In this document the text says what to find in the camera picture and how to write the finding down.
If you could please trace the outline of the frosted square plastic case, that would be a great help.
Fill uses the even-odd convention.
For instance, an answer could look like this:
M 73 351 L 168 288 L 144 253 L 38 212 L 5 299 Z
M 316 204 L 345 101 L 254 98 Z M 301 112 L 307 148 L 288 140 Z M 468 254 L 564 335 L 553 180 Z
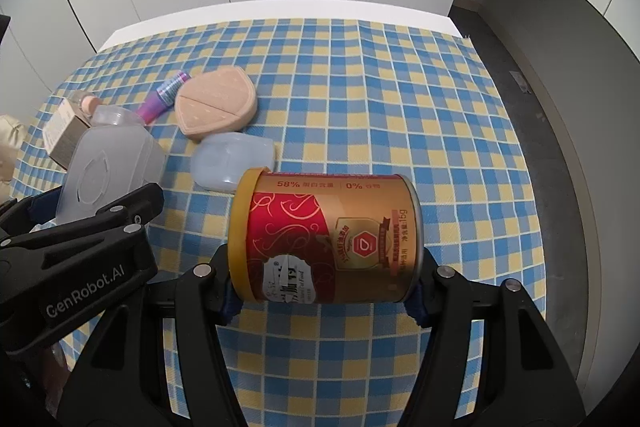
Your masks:
M 160 143 L 140 124 L 89 128 L 67 168 L 54 223 L 90 217 L 142 185 L 160 182 L 165 162 Z

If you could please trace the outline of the beige square carton box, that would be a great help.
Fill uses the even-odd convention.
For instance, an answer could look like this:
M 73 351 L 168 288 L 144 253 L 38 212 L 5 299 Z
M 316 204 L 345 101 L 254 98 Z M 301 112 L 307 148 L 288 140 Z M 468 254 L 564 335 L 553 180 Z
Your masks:
M 80 108 L 63 98 L 42 128 L 44 149 L 50 159 L 67 169 L 79 140 L 89 127 L 90 121 Z

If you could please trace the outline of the red gold tin can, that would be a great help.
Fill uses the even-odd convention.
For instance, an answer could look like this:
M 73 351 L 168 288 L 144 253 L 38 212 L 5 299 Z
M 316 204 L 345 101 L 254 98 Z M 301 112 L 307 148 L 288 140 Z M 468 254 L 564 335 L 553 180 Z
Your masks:
M 402 174 L 243 173 L 228 262 L 244 301 L 400 303 L 423 261 L 420 202 Z

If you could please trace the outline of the purple tube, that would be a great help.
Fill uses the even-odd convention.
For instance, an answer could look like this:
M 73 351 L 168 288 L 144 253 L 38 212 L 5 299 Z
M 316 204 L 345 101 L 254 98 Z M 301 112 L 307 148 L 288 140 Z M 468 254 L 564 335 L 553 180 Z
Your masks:
M 155 119 L 175 105 L 178 91 L 190 79 L 191 76 L 187 72 L 178 72 L 175 76 L 163 81 L 138 107 L 137 115 L 145 124 L 152 124 Z

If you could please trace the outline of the small clear oblong case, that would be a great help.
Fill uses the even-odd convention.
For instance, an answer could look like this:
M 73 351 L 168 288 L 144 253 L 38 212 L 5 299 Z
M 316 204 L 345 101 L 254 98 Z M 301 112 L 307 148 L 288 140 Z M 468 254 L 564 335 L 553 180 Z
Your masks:
M 145 126 L 144 120 L 132 110 L 115 106 L 99 105 L 91 117 L 93 126 Z

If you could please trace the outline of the small clear glass bottle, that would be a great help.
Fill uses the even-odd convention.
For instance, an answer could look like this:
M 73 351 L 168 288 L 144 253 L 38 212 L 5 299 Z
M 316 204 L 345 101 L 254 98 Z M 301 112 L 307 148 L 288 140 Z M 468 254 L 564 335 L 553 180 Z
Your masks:
M 66 100 L 75 105 L 87 118 L 91 118 L 96 113 L 96 109 L 103 104 L 98 96 L 82 90 L 70 92 L 66 96 Z

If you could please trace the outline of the peach teardrop sponge case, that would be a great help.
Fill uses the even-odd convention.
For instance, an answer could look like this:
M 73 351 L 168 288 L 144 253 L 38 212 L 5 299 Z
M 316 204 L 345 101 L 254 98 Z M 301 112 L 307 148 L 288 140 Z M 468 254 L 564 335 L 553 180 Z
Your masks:
M 186 80 L 178 90 L 175 113 L 180 131 L 193 141 L 238 131 L 257 112 L 257 93 L 238 66 L 222 66 Z

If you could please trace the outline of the blue yellow checkered tablecloth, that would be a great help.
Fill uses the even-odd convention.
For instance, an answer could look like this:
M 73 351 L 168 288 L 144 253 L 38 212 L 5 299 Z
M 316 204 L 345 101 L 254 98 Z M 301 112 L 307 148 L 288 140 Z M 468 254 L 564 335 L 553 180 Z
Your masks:
M 108 44 L 32 114 L 10 185 L 23 197 L 64 174 L 41 130 L 76 90 L 137 107 L 177 72 L 245 70 L 284 172 L 399 173 L 420 200 L 434 258 L 470 280 L 521 281 L 538 307 L 546 269 L 532 180 L 472 42 L 364 20 L 234 20 Z M 390 303 L 248 305 L 219 332 L 252 426 L 393 426 L 428 334 Z

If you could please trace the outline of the white table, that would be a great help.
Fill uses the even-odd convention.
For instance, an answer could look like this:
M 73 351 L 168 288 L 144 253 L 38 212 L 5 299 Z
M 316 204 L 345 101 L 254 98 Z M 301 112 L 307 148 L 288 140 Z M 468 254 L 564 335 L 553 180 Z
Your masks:
M 201 6 L 142 20 L 115 30 L 100 47 L 100 52 L 122 43 L 166 31 L 231 22 L 232 20 L 268 20 L 268 18 L 339 18 L 366 20 L 437 31 L 460 37 L 460 31 L 448 16 L 401 6 L 354 0 L 250 0 Z

